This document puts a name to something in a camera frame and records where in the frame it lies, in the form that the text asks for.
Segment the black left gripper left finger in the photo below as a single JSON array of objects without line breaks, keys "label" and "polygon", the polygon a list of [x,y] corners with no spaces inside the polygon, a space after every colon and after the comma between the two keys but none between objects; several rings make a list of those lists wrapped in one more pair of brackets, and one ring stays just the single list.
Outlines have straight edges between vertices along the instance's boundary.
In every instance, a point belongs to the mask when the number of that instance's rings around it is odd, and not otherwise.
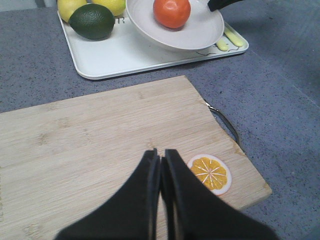
[{"label": "black left gripper left finger", "polygon": [[62,229],[57,240],[154,240],[160,194],[160,157],[144,152],[122,187],[99,208]]}]

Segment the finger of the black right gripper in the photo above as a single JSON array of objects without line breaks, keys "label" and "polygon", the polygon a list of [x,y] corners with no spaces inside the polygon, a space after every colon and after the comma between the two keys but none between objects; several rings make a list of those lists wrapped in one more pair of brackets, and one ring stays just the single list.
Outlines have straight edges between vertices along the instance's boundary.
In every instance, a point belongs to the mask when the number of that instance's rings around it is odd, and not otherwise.
[{"label": "finger of the black right gripper", "polygon": [[240,1],[242,0],[209,0],[207,6],[211,12],[214,12]]}]

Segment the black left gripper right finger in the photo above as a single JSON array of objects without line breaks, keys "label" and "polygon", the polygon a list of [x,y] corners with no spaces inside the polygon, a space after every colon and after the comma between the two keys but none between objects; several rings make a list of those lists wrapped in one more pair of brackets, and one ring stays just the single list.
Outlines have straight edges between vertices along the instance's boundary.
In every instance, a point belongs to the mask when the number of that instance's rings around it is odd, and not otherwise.
[{"label": "black left gripper right finger", "polygon": [[170,240],[276,240],[264,225],[209,191],[175,149],[161,159],[161,195]]}]

